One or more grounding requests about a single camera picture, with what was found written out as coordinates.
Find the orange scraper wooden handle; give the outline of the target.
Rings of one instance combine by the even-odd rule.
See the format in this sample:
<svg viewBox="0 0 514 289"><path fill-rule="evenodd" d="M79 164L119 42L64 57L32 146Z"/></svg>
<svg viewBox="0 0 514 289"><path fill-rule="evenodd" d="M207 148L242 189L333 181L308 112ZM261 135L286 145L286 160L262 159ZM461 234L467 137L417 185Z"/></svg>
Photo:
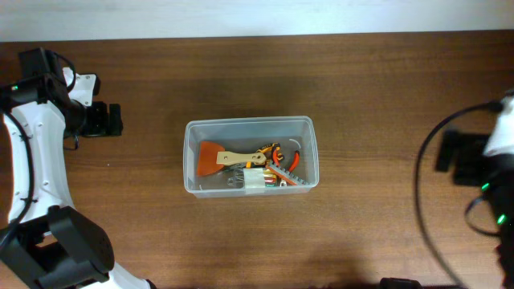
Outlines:
<svg viewBox="0 0 514 289"><path fill-rule="evenodd" d="M246 164L253 162L263 164L266 157L262 153L234 153L227 151L220 144L212 141L200 143L197 175L208 176L222 170L226 166Z"/></svg>

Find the clear plastic storage box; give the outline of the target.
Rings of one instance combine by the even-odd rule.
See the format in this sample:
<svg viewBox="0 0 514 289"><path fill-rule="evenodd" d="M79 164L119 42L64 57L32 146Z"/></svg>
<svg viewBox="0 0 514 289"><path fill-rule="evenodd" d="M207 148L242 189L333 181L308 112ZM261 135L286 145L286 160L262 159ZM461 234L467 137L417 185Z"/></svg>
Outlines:
<svg viewBox="0 0 514 289"><path fill-rule="evenodd" d="M320 181L307 116L196 120L186 126L185 189L195 197L307 193Z"/></svg>

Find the orange black long-nose pliers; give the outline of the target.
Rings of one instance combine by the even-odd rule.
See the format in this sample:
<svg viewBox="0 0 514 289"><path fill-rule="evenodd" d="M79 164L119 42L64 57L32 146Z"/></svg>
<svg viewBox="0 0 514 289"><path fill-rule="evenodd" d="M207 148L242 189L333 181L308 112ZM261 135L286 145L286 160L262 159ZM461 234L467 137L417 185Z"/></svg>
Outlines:
<svg viewBox="0 0 514 289"><path fill-rule="evenodd" d="M281 152L281 144L278 142L273 142L270 144L266 144L263 147L256 150L257 153L262 153L266 160L263 164L256 164L253 162L247 162L245 165L246 169L256 168L256 167L265 167L270 163L274 165L280 165L280 162L284 159L284 155Z"/></svg>

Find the red handled small cutters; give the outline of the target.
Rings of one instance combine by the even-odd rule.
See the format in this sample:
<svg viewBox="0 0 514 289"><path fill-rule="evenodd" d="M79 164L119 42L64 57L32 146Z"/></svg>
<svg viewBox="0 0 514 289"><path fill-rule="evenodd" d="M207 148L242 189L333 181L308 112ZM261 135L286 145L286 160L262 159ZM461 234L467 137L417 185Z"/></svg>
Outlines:
<svg viewBox="0 0 514 289"><path fill-rule="evenodd" d="M283 166L281 165L277 165L277 166L280 166L288 171L290 171L291 173L293 173L294 169L296 168L296 166L299 164L300 162L300 152L299 151L295 151L294 153L294 157L293 157L293 161L292 163L289 165L288 168L284 168Z"/></svg>

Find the metal socket bit rail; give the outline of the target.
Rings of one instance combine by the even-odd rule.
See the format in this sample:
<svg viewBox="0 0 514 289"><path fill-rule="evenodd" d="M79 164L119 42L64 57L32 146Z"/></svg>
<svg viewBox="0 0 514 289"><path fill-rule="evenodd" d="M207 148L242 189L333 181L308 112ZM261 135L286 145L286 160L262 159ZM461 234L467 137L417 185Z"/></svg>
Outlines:
<svg viewBox="0 0 514 289"><path fill-rule="evenodd" d="M265 168L277 176L278 181L276 182L276 184L278 186L309 185L309 182L305 181L301 177L296 176L294 173L291 173L290 171L280 166L270 163L268 165L265 165Z"/></svg>

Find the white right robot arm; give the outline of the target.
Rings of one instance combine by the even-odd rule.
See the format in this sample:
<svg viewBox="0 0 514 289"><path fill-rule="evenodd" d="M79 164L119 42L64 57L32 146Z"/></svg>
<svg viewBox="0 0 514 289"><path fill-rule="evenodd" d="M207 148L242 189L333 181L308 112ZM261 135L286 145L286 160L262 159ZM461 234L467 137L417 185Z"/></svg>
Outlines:
<svg viewBox="0 0 514 289"><path fill-rule="evenodd" d="M474 230L497 237L496 251L504 272L503 286L513 287L513 90L500 101L495 127L489 134L448 129L443 134L435 169L455 167L453 183L481 190L495 217L497 231Z"/></svg>

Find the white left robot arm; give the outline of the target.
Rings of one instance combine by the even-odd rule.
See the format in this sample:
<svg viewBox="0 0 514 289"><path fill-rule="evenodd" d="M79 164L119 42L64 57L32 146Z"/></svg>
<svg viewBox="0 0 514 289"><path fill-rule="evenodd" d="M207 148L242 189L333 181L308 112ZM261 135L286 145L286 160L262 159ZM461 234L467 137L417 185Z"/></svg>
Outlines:
<svg viewBox="0 0 514 289"><path fill-rule="evenodd" d="M14 189L1 260L29 288L152 288L115 260L106 232L71 200L63 159L65 115L82 116L64 81L45 73L1 89Z"/></svg>

